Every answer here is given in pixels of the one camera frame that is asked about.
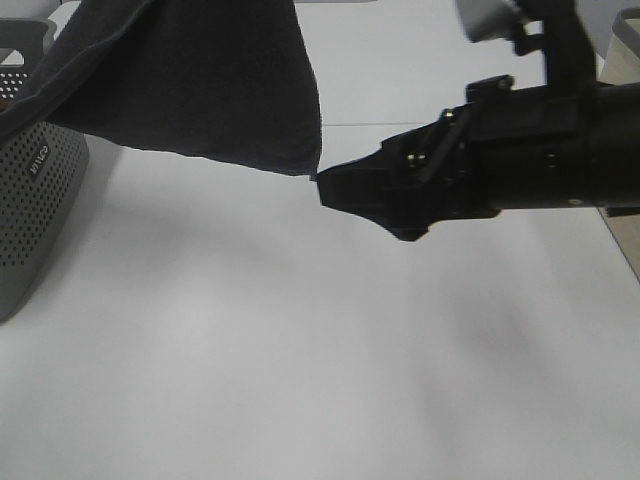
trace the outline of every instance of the gray basket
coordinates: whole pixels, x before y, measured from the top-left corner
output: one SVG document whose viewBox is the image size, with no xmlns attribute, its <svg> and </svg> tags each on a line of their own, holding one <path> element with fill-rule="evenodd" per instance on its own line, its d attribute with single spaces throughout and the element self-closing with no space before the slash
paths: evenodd
<svg viewBox="0 0 640 480">
<path fill-rule="evenodd" d="M 11 100 L 51 43 L 49 21 L 0 19 L 0 47 L 24 65 L 0 65 L 0 96 Z M 84 136 L 41 122 L 0 145 L 0 321 L 24 304 L 69 214 L 89 159 Z"/>
</svg>

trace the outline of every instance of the dark gray cloth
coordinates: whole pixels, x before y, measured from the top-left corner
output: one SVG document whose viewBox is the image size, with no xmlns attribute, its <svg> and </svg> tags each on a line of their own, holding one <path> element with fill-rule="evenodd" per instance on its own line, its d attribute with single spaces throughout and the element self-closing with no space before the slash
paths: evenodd
<svg viewBox="0 0 640 480">
<path fill-rule="evenodd" d="M 84 0 L 16 102 L 129 147 L 312 174 L 320 108 L 292 0 Z"/>
</svg>

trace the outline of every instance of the black towel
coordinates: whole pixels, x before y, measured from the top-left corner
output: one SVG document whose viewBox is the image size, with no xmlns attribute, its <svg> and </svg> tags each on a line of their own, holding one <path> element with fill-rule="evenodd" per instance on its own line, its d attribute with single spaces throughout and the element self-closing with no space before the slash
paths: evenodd
<svg viewBox="0 0 640 480">
<path fill-rule="evenodd" d="M 143 150 L 313 174 L 320 108 L 293 0 L 83 0 L 16 101 L 36 121 Z"/>
</svg>

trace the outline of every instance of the perforated plastic basket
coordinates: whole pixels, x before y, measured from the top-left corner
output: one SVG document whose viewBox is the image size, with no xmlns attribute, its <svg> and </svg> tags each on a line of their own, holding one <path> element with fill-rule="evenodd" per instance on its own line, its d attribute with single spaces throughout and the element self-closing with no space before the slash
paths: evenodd
<svg viewBox="0 0 640 480">
<path fill-rule="evenodd" d="M 44 55 L 55 24 L 0 19 L 0 47 L 23 65 L 0 65 L 11 101 Z M 0 145 L 0 321 L 24 303 L 80 187 L 89 150 L 80 133 L 38 123 Z"/>
</svg>

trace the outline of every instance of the white table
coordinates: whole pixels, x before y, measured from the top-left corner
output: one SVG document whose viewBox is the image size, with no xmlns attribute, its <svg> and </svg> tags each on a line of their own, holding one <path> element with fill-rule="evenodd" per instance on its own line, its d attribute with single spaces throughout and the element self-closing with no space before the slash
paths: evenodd
<svg viewBox="0 0 640 480">
<path fill-rule="evenodd" d="M 327 123 L 430 121 L 483 75 L 537 81 L 440 5 L 298 7 Z M 323 164 L 407 128 L 326 127 Z M 90 146 L 0 327 L 3 480 L 637 478 L 640 287 L 595 211 L 404 244 L 305 179 Z"/>
</svg>

